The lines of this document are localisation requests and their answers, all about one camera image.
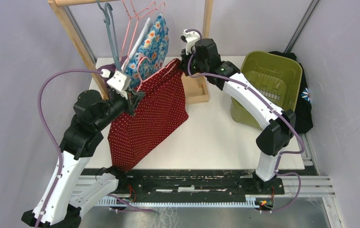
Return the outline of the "purple garment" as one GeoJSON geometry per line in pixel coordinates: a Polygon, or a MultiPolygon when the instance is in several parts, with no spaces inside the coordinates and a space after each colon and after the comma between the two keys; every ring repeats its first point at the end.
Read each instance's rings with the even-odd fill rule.
{"type": "MultiPolygon", "coordinates": [[[[127,56],[123,56],[122,59],[120,60],[121,69],[123,69],[123,64],[124,64],[124,62],[125,62],[126,59],[127,59],[127,56]]],[[[111,76],[114,75],[114,73],[115,73],[115,71],[116,71],[117,68],[116,68],[115,63],[111,63],[111,64],[107,64],[107,65],[100,66],[99,68],[97,68],[97,71],[103,71],[104,69],[110,71],[110,73],[111,73],[111,74],[110,74],[109,76],[107,76],[107,77],[102,76],[102,79],[103,79],[103,81],[104,81],[104,84],[105,84],[106,86],[108,86],[108,85],[107,85],[107,80],[110,79],[111,76]]]]}

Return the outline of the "red polka dot skirt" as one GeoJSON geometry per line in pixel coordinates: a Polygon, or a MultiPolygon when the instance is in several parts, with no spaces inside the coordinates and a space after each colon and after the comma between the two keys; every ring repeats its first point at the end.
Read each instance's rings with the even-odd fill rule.
{"type": "Polygon", "coordinates": [[[123,113],[111,123],[107,139],[114,167],[133,169],[188,119],[180,63],[175,58],[143,81],[137,89],[146,95],[135,114],[123,113]]]}

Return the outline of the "blue floral garment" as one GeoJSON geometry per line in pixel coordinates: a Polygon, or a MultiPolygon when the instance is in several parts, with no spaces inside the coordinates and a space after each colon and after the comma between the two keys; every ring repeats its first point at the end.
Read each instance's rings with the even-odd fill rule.
{"type": "Polygon", "coordinates": [[[149,78],[162,68],[168,53],[168,31],[166,19],[161,13],[126,67],[125,74],[131,77],[130,88],[135,89],[141,80],[149,78]]]}

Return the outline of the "white garment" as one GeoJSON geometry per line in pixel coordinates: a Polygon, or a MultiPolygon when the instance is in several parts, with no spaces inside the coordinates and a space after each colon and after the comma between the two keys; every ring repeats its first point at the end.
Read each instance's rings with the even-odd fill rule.
{"type": "Polygon", "coordinates": [[[140,45],[143,43],[144,39],[147,36],[148,31],[151,29],[152,27],[152,21],[151,18],[147,18],[144,27],[142,28],[135,44],[132,46],[132,48],[130,49],[129,55],[127,56],[127,59],[124,61],[124,65],[123,65],[123,70],[126,70],[126,67],[129,64],[129,61],[132,59],[132,57],[135,55],[135,53],[137,52],[138,48],[140,47],[140,45]]]}

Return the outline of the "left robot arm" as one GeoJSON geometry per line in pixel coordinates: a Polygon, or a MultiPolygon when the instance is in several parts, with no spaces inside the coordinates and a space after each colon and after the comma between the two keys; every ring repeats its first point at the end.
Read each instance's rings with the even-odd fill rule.
{"type": "Polygon", "coordinates": [[[37,206],[22,215],[22,222],[35,228],[77,228],[87,212],[107,194],[122,193],[128,181],[113,168],[79,195],[72,193],[85,166],[103,140],[102,131],[122,114],[133,114],[144,92],[114,91],[108,100],[96,90],[82,92],[74,104],[75,115],[57,146],[59,159],[37,206]]]}

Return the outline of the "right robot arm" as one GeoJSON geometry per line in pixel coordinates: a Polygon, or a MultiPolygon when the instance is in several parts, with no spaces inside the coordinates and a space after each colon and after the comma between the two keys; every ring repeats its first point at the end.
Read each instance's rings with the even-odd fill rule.
{"type": "Polygon", "coordinates": [[[222,61],[216,43],[211,38],[181,36],[185,48],[181,51],[180,68],[192,78],[204,76],[207,81],[236,99],[259,124],[262,132],[256,138],[261,151],[253,176],[253,189],[265,194],[272,188],[281,155],[297,132],[294,129],[296,114],[270,102],[230,61],[222,61]]]}

